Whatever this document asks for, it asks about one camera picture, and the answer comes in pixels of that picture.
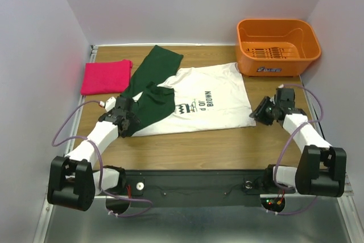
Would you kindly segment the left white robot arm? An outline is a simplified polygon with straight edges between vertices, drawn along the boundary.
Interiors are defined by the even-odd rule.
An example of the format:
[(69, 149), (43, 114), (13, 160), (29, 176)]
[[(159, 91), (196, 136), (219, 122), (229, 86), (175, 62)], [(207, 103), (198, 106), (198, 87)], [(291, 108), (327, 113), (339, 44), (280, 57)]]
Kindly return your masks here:
[(139, 123), (133, 112), (135, 101), (123, 96), (99, 101), (105, 112), (88, 136), (65, 156), (56, 156), (50, 166), (47, 200), (50, 204), (86, 211), (104, 190), (120, 194), (126, 190), (126, 172), (105, 166), (101, 154), (117, 138), (125, 138), (131, 125)]

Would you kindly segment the white green-sleeved t-shirt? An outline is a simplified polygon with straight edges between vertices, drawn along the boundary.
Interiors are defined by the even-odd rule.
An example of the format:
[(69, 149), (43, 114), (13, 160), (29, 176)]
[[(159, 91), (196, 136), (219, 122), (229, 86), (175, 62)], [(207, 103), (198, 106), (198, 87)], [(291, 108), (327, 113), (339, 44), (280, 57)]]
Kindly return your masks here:
[(183, 55), (154, 46), (123, 97), (134, 100), (128, 137), (255, 126), (235, 62), (181, 68)]

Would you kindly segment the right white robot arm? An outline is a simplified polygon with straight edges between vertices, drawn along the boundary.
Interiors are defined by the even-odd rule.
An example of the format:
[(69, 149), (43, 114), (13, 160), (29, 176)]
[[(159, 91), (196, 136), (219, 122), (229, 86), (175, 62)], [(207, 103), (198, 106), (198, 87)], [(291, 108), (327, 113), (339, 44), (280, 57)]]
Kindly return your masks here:
[(292, 85), (281, 85), (273, 97), (266, 96), (249, 115), (264, 125), (277, 122), (301, 152), (297, 167), (283, 166), (280, 155), (272, 172), (262, 177), (262, 187), (268, 192), (278, 188), (294, 190), (301, 195), (341, 197), (346, 178), (346, 151), (333, 147), (313, 127), (306, 113), (295, 105)]

